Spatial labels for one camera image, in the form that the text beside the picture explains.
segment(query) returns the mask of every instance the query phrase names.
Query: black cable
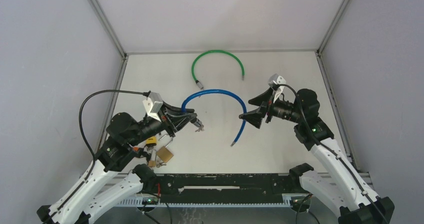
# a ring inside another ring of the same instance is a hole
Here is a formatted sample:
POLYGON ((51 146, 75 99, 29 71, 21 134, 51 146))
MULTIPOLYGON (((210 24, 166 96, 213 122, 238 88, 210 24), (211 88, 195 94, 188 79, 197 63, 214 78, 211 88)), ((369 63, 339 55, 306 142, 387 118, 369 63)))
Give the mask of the black cable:
POLYGON ((158 222, 156 219, 154 219, 152 216, 150 216, 148 213, 143 213, 146 217, 150 218, 150 220, 154 221, 157 224, 161 224, 160 222, 158 222))
POLYGON ((306 202, 306 200, 308 200, 309 198, 312 197, 312 194, 309 193, 300 203, 299 209, 296 212, 296 224, 298 224, 298 217, 299 217, 299 213, 301 212, 301 208, 303 206, 303 204, 306 202))
MULTIPOLYGON (((152 196, 154 196, 154 197, 157 197, 159 200, 161 199, 161 197, 160 197, 160 196, 158 196, 158 195, 156 195, 156 194, 153 194, 153 193, 151 193, 151 192, 141 191, 141 193, 152 195, 152 196)), ((171 208, 169 207, 168 203, 163 203, 163 204, 165 204, 165 205, 166 205, 166 207, 168 208, 168 212, 169 212, 169 221, 170 221, 170 224, 172 224, 173 219, 172 219, 172 211, 171 211, 171 208)))
MULTIPOLYGON (((339 160, 342 164, 343 164, 343 166, 349 171, 349 173, 350 173, 350 175, 352 176, 352 178, 354 179, 354 181, 356 182, 356 184, 358 185, 358 187, 359 187, 359 189, 361 190, 361 192, 364 192, 365 191, 365 189, 362 187, 362 185, 361 185, 361 183, 359 182, 359 180, 356 178, 356 176, 354 175, 354 173, 352 172, 352 170, 349 168, 349 166, 346 164, 346 162, 344 162, 344 160, 343 159, 341 159, 341 158, 337 158, 337 153, 333 150, 333 149, 331 149, 331 148, 329 148, 327 145, 324 145, 323 143, 321 143, 316 137, 315 137, 315 135, 312 133, 312 130, 311 130, 311 128, 310 128, 310 126, 309 126, 309 124, 308 124, 308 121, 306 120, 306 116, 305 116, 305 113, 304 113, 304 110, 303 110, 303 108, 302 108, 302 103, 300 102, 301 101, 301 99, 299 98, 299 95, 296 93, 296 91, 292 88, 292 87, 290 87, 289 85, 287 85, 287 84, 279 84, 278 86, 284 86, 284 87, 287 87, 287 88, 289 88, 292 92, 293 92, 293 94, 294 94, 294 96, 295 96, 295 98, 296 98, 296 101, 297 101, 297 104, 298 104, 298 106, 299 106, 299 109, 300 109, 300 114, 301 114, 301 116, 302 116, 302 118, 303 118, 303 122, 304 122, 304 124, 305 124, 305 127, 306 127, 306 130, 307 130, 307 133, 308 133, 308 136, 313 140, 313 142, 316 144, 316 145, 321 145, 321 146, 323 146, 325 149, 327 149, 329 152, 331 152, 335 157, 336 157, 336 159, 337 160, 339 160)), ((377 212, 379 213, 379 215, 381 216, 381 218, 384 220, 384 222, 386 223, 386 224, 389 224, 389 222, 386 220, 386 218, 385 218, 385 216, 383 215, 383 213, 380 211, 380 209, 376 206, 376 204, 372 201, 372 199, 370 198, 370 196, 368 195, 368 194, 364 194, 364 196, 368 199, 368 201, 373 205, 373 207, 377 210, 377 212)))
POLYGON ((319 221, 318 221, 318 218, 313 214, 313 213, 311 213, 310 211, 308 211, 308 213, 315 219, 315 221, 316 221, 316 223, 318 223, 318 224, 321 224, 319 221))
POLYGON ((88 173, 87 173, 87 175, 85 176, 85 178, 84 178, 84 181, 82 181, 78 186, 77 186, 77 188, 65 199, 65 201, 57 208, 57 210, 59 211, 68 201, 69 201, 69 199, 71 199, 71 197, 83 186, 83 184, 84 184, 84 182, 89 178, 89 176, 91 175, 91 173, 92 173, 92 171, 93 171, 93 168, 94 168, 94 165, 95 165, 95 163, 96 163, 96 155, 94 154, 94 151, 93 151, 93 149, 91 148, 91 146, 90 146, 90 144, 89 144, 89 142, 88 142, 88 140, 87 140, 87 138, 86 138, 86 135, 84 134, 84 130, 83 130, 83 109, 84 109, 84 106, 86 105, 86 103, 87 103, 87 101, 89 100, 89 99, 91 99, 92 97, 94 97, 94 96, 96 96, 96 95, 98 95, 98 94, 101 94, 101 93, 130 93, 130 94, 138 94, 138 95, 143 95, 143 96, 148 96, 149 95, 149 93, 148 92, 134 92, 134 91, 125 91, 125 90, 116 90, 116 89, 106 89, 106 90, 102 90, 102 91, 98 91, 98 92, 95 92, 95 93, 93 93, 93 94, 91 94, 90 96, 88 96, 87 98, 85 98, 85 100, 82 102, 82 104, 81 104, 81 107, 80 107, 80 109, 79 109, 79 114, 78 114, 78 123, 79 123, 79 131, 81 132, 81 136, 82 136, 82 139, 84 140, 84 143, 85 143, 85 145, 87 146, 87 148, 88 148, 88 150, 90 151, 90 153, 91 153, 91 156, 92 156, 92 158, 93 158, 93 161, 92 161, 92 165, 91 165, 91 167, 90 167, 90 170, 88 171, 88 173))
POLYGON ((150 216, 148 213, 146 213, 144 210, 147 206, 147 203, 141 208, 141 212, 143 213, 143 215, 145 215, 146 217, 148 217, 150 220, 154 221, 157 224, 161 224, 158 220, 156 220, 155 218, 153 218, 152 216, 150 216))
POLYGON ((45 220, 42 224, 47 224, 48 222, 50 222, 50 220, 56 215, 57 212, 54 212, 51 216, 49 216, 47 218, 47 220, 45 220))

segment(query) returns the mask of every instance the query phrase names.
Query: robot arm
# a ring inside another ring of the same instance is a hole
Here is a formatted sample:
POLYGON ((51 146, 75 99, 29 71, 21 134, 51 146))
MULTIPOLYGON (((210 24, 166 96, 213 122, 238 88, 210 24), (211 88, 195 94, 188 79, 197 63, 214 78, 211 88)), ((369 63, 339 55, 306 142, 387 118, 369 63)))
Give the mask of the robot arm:
POLYGON ((197 127, 202 125, 193 109, 182 112, 180 108, 163 102, 158 93, 149 92, 143 104, 146 116, 139 122, 128 113, 118 113, 112 117, 106 128, 109 137, 82 177, 56 203, 42 206, 37 211, 43 223, 92 224, 124 198, 142 189, 149 191, 152 187, 147 182, 155 175, 143 164, 137 165, 123 181, 96 196, 107 182, 137 156, 133 146, 162 131, 175 137, 175 133, 189 122, 197 127))
POLYGON ((316 93, 301 89, 294 103, 280 100, 284 86, 295 92, 285 83, 281 76, 274 74, 268 81, 270 88, 249 100, 249 104, 259 108, 239 117, 257 128, 261 127, 265 117, 266 123, 272 117, 297 123, 294 127, 296 137, 322 163, 337 188, 322 180, 308 164, 290 170, 294 180, 329 207, 340 224, 381 224, 386 221, 388 224, 395 208, 393 202, 387 197, 381 199, 342 153, 333 133, 319 117, 320 103, 316 93))

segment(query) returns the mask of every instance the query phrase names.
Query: white wall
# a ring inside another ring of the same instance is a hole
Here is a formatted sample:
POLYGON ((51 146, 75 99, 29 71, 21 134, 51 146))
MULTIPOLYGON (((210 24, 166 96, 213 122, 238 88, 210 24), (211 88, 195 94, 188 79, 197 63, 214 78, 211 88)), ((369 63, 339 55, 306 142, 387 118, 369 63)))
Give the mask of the white wall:
POLYGON ((342 0, 99 0, 126 52, 317 49, 342 0))
POLYGON ((324 64, 359 162, 395 205, 391 223, 422 223, 424 0, 352 0, 324 64))
MULTIPOLYGON (((121 58, 87 0, 0 0, 0 223, 40 223, 90 163, 78 110, 121 58)), ((97 146, 110 97, 83 114, 97 146)))

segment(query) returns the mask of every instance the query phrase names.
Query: metal bracket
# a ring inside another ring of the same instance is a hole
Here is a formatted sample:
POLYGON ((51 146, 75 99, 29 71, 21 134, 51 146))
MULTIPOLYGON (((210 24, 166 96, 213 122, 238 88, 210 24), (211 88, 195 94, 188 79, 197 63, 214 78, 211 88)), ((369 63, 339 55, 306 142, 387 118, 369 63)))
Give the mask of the metal bracket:
POLYGON ((149 96, 143 100, 143 105, 146 110, 147 116, 152 117, 158 121, 162 121, 159 117, 158 112, 160 111, 160 108, 164 104, 161 95, 158 93, 151 92, 149 96))
MULTIPOLYGON (((114 179, 112 179, 108 184, 106 184, 103 189, 101 191, 106 191, 108 188, 112 187, 113 185, 115 185, 116 183, 122 181, 123 178, 125 178, 127 176, 127 173, 120 173, 118 174, 114 179)), ((218 185, 221 186, 223 185, 223 183, 216 183, 217 180, 215 180, 214 178, 218 178, 220 176, 234 176, 234 175, 217 175, 217 174, 157 174, 157 177, 162 180, 163 179, 163 183, 164 185, 161 185, 161 188, 164 188, 164 190, 162 190, 161 192, 163 193, 165 190, 167 189, 171 189, 172 186, 175 185, 175 182, 173 182, 174 178, 178 178, 180 177, 181 181, 185 181, 188 180, 188 182, 186 183, 187 185, 218 185), (197 178, 198 180, 198 184, 194 184, 193 183, 193 178, 197 178)), ((202 207, 202 208, 207 208, 207 207, 212 207, 212 208, 219 208, 219 207, 224 207, 224 208, 228 208, 228 207, 285 207, 285 208, 291 208, 292 204, 295 203, 295 200, 298 199, 303 199, 307 193, 302 193, 299 192, 298 190, 293 190, 291 189, 292 186, 292 181, 289 177, 289 174, 245 174, 245 175, 241 175, 241 176, 245 176, 247 179, 255 179, 255 177, 257 176, 265 176, 266 178, 261 179, 261 180, 257 180, 257 182, 253 182, 253 183, 257 183, 257 184, 262 184, 264 181, 266 182, 266 180, 270 180, 270 182, 268 184, 266 184, 266 186, 271 186, 270 189, 268 189, 268 192, 266 195, 264 195, 263 197, 266 197, 267 195, 270 195, 272 193, 280 193, 280 201, 273 201, 273 202, 269 202, 269 203, 255 203, 254 199, 251 199, 251 202, 249 203, 245 203, 245 204, 240 204, 240 203, 232 203, 232 204, 223 204, 223 203, 208 203, 207 198, 205 198, 205 196, 201 196, 200 198, 198 198, 198 202, 199 203, 193 203, 193 202, 167 202, 169 204, 170 207, 180 207, 180 208, 192 208, 192 207, 202 207)), ((331 176, 327 173, 322 173, 319 174, 319 176, 325 180, 326 182, 328 182, 330 185, 336 187, 336 184, 334 183, 333 179, 331 178, 331 176)), ((373 184, 371 182, 371 178, 370 175, 368 173, 361 173, 360 176, 364 179, 364 181, 370 186, 372 187, 373 184)), ((228 183, 231 185, 234 185, 234 182, 231 179, 228 179, 228 183)), ((123 200, 122 202, 120 202, 119 204, 116 205, 116 207, 142 207, 143 206, 143 198, 152 198, 150 195, 146 195, 146 194, 137 194, 135 197, 128 197, 125 200, 123 200)), ((166 207, 164 204, 160 204, 157 205, 157 207, 166 207)))
POLYGON ((275 103, 284 90, 284 86, 279 86, 279 84, 286 84, 286 80, 278 74, 274 74, 268 80, 268 85, 275 91, 273 103, 275 103))

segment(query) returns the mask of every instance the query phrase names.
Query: white table surface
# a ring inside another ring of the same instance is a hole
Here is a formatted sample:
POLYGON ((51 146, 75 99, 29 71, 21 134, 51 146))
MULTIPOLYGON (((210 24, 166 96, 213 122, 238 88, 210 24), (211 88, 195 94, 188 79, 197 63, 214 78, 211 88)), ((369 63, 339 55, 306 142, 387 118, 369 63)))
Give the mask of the white table surface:
MULTIPOLYGON (((162 99, 180 107, 191 94, 198 92, 191 65, 199 54, 137 54, 130 55, 123 76, 121 90, 157 92, 162 99)), ((243 63, 245 79, 232 57, 225 54, 207 54, 195 67, 197 79, 205 89, 225 89, 237 94, 247 110, 256 109, 248 100, 268 89, 268 79, 274 73, 283 76, 295 90, 309 88, 318 95, 320 117, 327 123, 344 151, 340 133, 313 52, 241 52, 234 53, 243 63)), ((284 90, 286 100, 294 95, 284 90)), ((142 96, 119 94, 114 114, 128 112, 136 120, 145 115, 142 96)), ((261 129, 246 123, 239 141, 230 147, 242 121, 238 118, 242 108, 233 98, 210 94, 192 100, 187 108, 194 108, 205 125, 204 132, 196 132, 187 124, 176 133, 168 147, 174 157, 166 166, 154 168, 155 173, 288 173, 289 169, 309 163, 318 172, 327 172, 295 137, 294 123, 273 118, 263 121, 261 129)), ((167 138, 159 142, 158 150, 167 138)), ((145 159, 131 161, 123 170, 128 172, 145 159)))

